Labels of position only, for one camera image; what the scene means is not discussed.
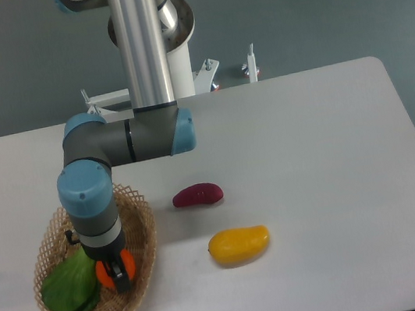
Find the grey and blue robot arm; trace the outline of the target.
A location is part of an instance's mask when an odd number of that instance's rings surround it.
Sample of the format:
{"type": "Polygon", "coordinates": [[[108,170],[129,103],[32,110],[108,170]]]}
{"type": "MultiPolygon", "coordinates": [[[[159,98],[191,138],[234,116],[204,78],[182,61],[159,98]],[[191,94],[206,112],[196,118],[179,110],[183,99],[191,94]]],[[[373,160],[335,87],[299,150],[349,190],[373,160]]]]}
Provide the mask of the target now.
{"type": "Polygon", "coordinates": [[[155,0],[107,2],[133,117],[110,123],[96,114],[72,117],[64,128],[57,190],[84,252],[102,262],[123,293],[132,279],[121,257],[125,234],[112,168],[191,151],[196,137],[190,111],[176,105],[155,0]]]}

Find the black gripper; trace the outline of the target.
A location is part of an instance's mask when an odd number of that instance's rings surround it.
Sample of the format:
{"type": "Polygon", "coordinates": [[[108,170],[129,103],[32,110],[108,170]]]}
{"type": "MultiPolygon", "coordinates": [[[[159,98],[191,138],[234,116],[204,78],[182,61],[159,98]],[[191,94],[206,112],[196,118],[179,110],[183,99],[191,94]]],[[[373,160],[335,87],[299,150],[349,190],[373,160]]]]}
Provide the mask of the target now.
{"type": "Polygon", "coordinates": [[[132,286],[131,278],[129,278],[124,260],[118,256],[125,246],[126,244],[122,231],[118,237],[108,245],[94,248],[81,243],[81,247],[88,257],[94,261],[105,261],[105,270],[109,276],[109,280],[112,281],[113,288],[118,293],[128,292],[132,286]]]}

